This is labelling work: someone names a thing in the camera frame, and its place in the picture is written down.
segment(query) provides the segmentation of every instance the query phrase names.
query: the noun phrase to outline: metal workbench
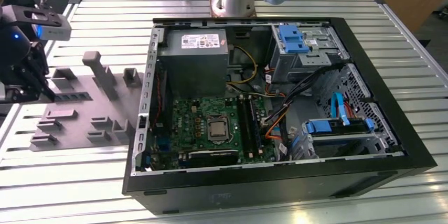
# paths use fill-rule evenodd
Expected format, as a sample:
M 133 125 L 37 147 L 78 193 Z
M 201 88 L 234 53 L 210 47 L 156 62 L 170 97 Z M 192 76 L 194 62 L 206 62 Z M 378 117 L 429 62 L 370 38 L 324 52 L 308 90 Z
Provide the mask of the metal workbench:
M 156 218 L 121 195 L 126 146 L 30 152 L 45 105 L 14 105 L 0 131 L 0 222 L 20 223 L 446 223 L 448 78 L 386 5 L 372 0 L 256 1 L 261 17 L 342 17 L 389 86 L 438 166 L 358 198 Z M 76 75 L 84 51 L 113 72 L 142 71 L 154 17 L 206 17 L 208 0 L 82 0 L 64 13 L 72 39 L 46 45 L 50 69 Z

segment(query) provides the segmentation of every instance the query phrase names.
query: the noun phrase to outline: yellow wire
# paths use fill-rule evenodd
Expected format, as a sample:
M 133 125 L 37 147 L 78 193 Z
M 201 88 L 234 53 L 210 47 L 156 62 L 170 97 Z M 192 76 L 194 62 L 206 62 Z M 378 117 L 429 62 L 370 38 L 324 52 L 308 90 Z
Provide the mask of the yellow wire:
M 257 75 L 257 63 L 254 62 L 254 59 L 253 59 L 252 55 L 248 53 L 248 51 L 245 51 L 245 50 L 242 49 L 242 47 L 240 47 L 240 46 L 234 46 L 234 48 L 237 48 L 238 50 L 241 50 L 241 51 L 245 53 L 245 55 L 249 57 L 249 59 L 250 59 L 250 61 L 252 61 L 252 63 L 253 63 L 253 68 L 254 68 L 254 69 L 253 69 L 252 76 L 250 76 L 248 79 L 245 79 L 245 80 L 242 80 L 242 81 L 230 81 L 230 82 L 228 82 L 228 84 L 244 84 L 244 83 L 252 81 L 253 78 L 254 78 L 254 76 Z

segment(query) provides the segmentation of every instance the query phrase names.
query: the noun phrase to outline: power supply label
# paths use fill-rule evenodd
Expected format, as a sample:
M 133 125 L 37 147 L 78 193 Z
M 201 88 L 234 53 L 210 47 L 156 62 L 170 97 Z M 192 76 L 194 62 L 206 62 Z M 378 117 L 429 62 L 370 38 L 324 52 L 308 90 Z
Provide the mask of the power supply label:
M 182 49 L 186 48 L 218 48 L 217 34 L 188 34 L 181 37 Z

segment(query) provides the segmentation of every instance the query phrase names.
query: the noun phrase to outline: blue led light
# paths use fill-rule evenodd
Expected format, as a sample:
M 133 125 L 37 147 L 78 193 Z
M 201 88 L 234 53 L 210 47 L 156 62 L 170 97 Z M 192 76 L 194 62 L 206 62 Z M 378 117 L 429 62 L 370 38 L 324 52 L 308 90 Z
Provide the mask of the blue led light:
M 42 35 L 42 29 L 41 29 L 42 27 L 40 26 L 40 25 L 37 25 L 37 31 L 36 31 L 36 35 L 37 35 L 37 38 L 40 38 L 40 36 Z

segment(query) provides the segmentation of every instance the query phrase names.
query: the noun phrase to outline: sticker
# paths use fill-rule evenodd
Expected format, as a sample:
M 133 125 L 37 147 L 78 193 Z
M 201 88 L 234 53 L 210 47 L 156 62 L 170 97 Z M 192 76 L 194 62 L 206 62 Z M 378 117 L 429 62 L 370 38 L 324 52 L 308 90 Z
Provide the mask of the sticker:
M 266 74 L 266 83 L 270 84 L 272 83 L 272 76 L 269 74 Z
M 188 34 L 181 37 L 182 49 L 186 48 L 218 48 L 217 34 Z
M 286 153 L 288 153 L 288 148 L 285 147 L 285 145 L 284 145 L 282 143 L 280 143 L 280 145 L 278 145 L 278 150 L 281 151 L 282 154 L 286 155 Z
M 306 45 L 317 45 L 317 41 L 314 39 L 305 39 Z
M 290 127 L 289 131 L 288 131 L 288 135 L 294 135 L 297 132 L 297 128 L 296 127 Z

